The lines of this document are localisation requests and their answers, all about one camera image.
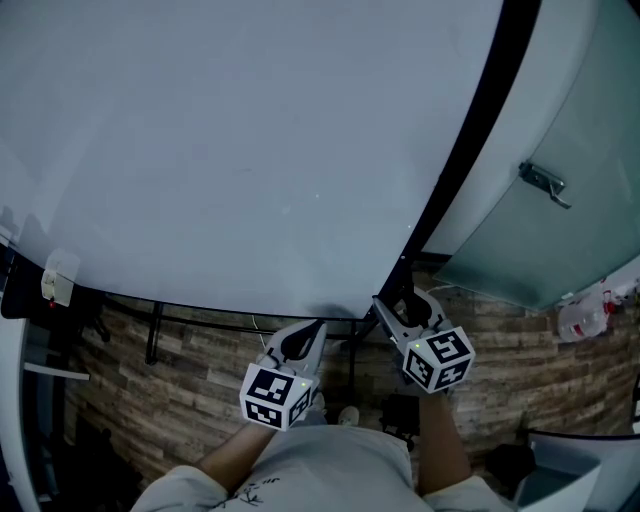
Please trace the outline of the person's left forearm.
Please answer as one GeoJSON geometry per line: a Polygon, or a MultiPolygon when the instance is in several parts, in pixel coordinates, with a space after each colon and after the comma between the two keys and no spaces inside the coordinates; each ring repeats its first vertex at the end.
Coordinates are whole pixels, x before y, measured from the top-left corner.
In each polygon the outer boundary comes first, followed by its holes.
{"type": "Polygon", "coordinates": [[[274,429],[248,423],[202,457],[196,467],[231,493],[251,474],[254,464],[275,434],[274,429]]]}

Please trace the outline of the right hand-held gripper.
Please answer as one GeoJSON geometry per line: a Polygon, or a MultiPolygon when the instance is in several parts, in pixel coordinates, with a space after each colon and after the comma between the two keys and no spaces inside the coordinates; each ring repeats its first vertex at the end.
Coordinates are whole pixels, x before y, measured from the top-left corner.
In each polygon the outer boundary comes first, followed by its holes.
{"type": "MultiPolygon", "coordinates": [[[[441,304],[428,292],[414,289],[418,323],[424,329],[448,329],[449,319],[441,304]]],[[[409,328],[397,313],[378,297],[373,309],[383,330],[396,346],[405,346],[403,376],[426,393],[445,391],[461,383],[474,362],[475,350],[462,327],[409,340],[409,328]]]]}

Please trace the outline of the white box with red button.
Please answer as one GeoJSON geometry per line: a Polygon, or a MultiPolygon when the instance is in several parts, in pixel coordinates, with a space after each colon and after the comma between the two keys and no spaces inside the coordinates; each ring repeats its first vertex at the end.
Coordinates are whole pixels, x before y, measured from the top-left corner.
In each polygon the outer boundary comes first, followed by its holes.
{"type": "Polygon", "coordinates": [[[80,266],[80,259],[63,249],[55,249],[47,258],[41,279],[42,297],[69,307],[80,266]]]}

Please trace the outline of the black wheeled base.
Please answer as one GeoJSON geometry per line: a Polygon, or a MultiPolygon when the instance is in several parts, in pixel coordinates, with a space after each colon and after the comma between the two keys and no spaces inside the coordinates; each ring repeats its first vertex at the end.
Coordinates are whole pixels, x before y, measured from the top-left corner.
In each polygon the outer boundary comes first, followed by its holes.
{"type": "Polygon", "coordinates": [[[382,401],[381,411],[382,432],[404,441],[412,452],[414,437],[420,435],[419,398],[392,394],[382,401]]]}

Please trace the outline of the white desk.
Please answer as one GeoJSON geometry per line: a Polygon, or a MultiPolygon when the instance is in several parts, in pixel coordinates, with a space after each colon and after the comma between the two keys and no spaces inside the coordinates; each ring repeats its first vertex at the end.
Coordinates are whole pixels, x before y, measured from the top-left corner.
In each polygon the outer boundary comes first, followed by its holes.
{"type": "Polygon", "coordinates": [[[518,485],[518,512],[640,510],[640,434],[587,436],[531,430],[536,469],[518,485]]]}
{"type": "Polygon", "coordinates": [[[41,512],[29,470],[22,416],[23,371],[89,381],[88,373],[56,369],[24,361],[29,322],[0,314],[0,450],[9,484],[23,512],[41,512]]]}

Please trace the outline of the person's white printed shirt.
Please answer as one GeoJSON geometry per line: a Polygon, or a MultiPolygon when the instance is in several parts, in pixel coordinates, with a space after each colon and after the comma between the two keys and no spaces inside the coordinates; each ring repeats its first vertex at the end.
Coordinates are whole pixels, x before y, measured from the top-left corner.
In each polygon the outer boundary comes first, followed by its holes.
{"type": "Polygon", "coordinates": [[[303,426],[278,433],[234,493],[191,466],[152,483],[131,512],[512,512],[478,477],[432,494],[413,487],[409,453],[387,434],[303,426]]]}

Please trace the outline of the white plastic bag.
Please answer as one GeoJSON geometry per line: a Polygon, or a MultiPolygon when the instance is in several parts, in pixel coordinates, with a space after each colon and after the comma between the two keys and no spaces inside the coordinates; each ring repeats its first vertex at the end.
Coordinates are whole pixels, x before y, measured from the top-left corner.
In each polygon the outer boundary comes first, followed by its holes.
{"type": "Polygon", "coordinates": [[[603,334],[615,305],[611,291],[584,293],[564,305],[558,314],[558,334],[563,342],[575,343],[603,334]]]}

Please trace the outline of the black bag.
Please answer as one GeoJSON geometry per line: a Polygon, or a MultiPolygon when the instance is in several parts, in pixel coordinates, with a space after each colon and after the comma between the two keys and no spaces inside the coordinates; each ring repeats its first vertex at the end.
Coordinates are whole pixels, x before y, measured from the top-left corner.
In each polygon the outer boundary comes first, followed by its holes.
{"type": "Polygon", "coordinates": [[[515,489],[537,464],[529,446],[501,444],[487,455],[485,466],[503,486],[515,489]]]}

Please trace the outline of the frosted glass door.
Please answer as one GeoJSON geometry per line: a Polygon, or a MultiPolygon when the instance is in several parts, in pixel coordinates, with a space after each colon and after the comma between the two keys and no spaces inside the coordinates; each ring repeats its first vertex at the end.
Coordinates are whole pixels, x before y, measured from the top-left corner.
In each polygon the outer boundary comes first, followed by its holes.
{"type": "Polygon", "coordinates": [[[505,0],[480,91],[494,122],[429,243],[437,279],[543,310],[640,275],[640,0],[505,0]]]}

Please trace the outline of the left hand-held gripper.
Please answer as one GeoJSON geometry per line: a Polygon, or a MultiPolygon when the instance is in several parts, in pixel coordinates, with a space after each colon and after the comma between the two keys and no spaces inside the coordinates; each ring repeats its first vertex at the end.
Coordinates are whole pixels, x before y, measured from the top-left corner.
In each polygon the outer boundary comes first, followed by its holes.
{"type": "Polygon", "coordinates": [[[306,320],[277,331],[257,363],[248,366],[240,391],[243,417],[279,431],[305,418],[319,386],[317,370],[327,326],[306,320]]]}

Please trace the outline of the person's right forearm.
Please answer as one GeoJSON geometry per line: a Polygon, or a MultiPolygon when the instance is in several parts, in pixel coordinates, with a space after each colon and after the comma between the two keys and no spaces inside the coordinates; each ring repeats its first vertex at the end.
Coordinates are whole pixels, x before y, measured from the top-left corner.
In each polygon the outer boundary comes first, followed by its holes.
{"type": "Polygon", "coordinates": [[[449,400],[442,392],[419,400],[418,490],[431,494],[472,476],[469,458],[456,428],[449,400]]]}

